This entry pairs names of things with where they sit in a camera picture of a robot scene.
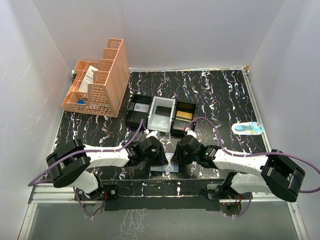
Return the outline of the black leather card holder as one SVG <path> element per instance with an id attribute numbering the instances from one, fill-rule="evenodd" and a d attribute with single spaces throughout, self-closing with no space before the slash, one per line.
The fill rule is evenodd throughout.
<path id="1" fill-rule="evenodd" d="M 163 173 L 178 173 L 179 172 L 179 164 L 172 160 L 173 156 L 174 156 L 174 153 L 166 152 L 165 157 L 168 160 L 168 164 L 150 166 L 150 171 L 151 172 L 163 172 Z"/>

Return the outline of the dark card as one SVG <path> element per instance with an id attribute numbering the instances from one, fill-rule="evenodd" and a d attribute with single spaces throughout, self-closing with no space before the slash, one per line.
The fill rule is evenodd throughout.
<path id="1" fill-rule="evenodd" d="M 171 107 L 160 106 L 158 105 L 155 109 L 155 115 L 170 117 L 172 112 Z"/>

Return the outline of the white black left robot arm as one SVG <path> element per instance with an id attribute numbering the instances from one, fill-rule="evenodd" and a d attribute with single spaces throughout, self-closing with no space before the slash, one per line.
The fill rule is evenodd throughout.
<path id="1" fill-rule="evenodd" d="M 169 163 L 162 143 L 155 136 L 121 147 L 95 147 L 76 139 L 51 153 L 46 162 L 55 188 L 71 186 L 84 192 L 91 200 L 101 199 L 105 191 L 100 178 L 87 169 L 135 167 L 142 162 L 150 166 Z"/>

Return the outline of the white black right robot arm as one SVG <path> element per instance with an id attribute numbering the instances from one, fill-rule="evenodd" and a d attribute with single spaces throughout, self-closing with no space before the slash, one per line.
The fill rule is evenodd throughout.
<path id="1" fill-rule="evenodd" d="M 217 145 L 205 146 L 192 135 L 177 143 L 171 161 L 181 166 L 196 162 L 207 169 L 229 170 L 224 183 L 215 188 L 220 197 L 266 193 L 292 203 L 298 198 L 306 174 L 280 152 L 262 155 L 227 152 Z"/>

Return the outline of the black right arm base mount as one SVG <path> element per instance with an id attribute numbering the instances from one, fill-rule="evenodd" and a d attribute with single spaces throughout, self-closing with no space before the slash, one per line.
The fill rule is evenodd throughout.
<path id="1" fill-rule="evenodd" d="M 235 204 L 240 203 L 243 199 L 242 194 L 237 193 L 228 185 L 216 185 L 213 188 L 202 188 L 200 190 L 202 196 L 210 200 L 234 199 Z"/>

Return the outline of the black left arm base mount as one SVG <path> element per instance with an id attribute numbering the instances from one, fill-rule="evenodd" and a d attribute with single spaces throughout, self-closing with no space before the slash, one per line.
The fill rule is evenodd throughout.
<path id="1" fill-rule="evenodd" d="M 117 184 L 103 184 L 102 201 L 117 201 L 119 199 L 119 186 Z"/>

